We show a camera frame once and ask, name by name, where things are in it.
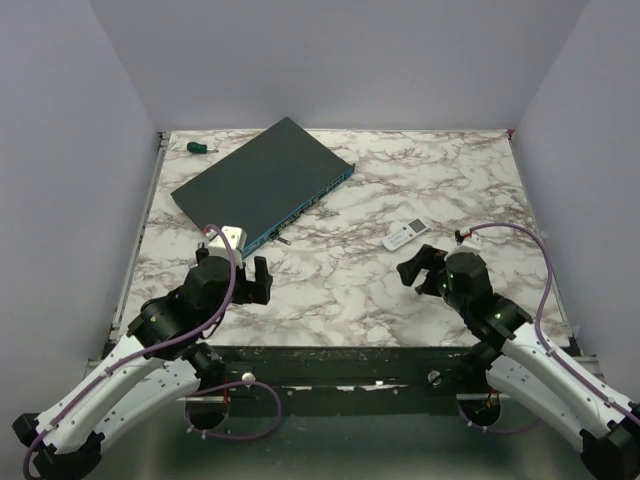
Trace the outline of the white remote control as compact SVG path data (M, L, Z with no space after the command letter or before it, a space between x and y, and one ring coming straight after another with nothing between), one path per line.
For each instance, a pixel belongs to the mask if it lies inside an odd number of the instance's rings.
M424 234L429 228L430 224L424 218L415 218L392 230L383 238L382 245L390 252L396 251Z

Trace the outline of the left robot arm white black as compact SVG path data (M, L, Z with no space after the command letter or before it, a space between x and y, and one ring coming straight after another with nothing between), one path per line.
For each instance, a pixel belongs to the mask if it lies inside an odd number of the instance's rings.
M232 304L266 305L273 277L263 257L255 277L223 256L201 258L184 283L143 304L111 352L49 409L23 414L12 428L26 446L27 479L82 479L121 434L183 396L234 387L227 366L206 343Z

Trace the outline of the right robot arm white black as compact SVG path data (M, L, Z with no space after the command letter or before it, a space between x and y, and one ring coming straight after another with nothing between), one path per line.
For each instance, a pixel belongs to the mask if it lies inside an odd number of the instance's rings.
M440 297L477 338L460 367L469 390L488 386L518 401L580 454L596 479L639 476L639 405L589 372L544 335L519 305L493 290L477 251L424 245L396 267L406 286Z

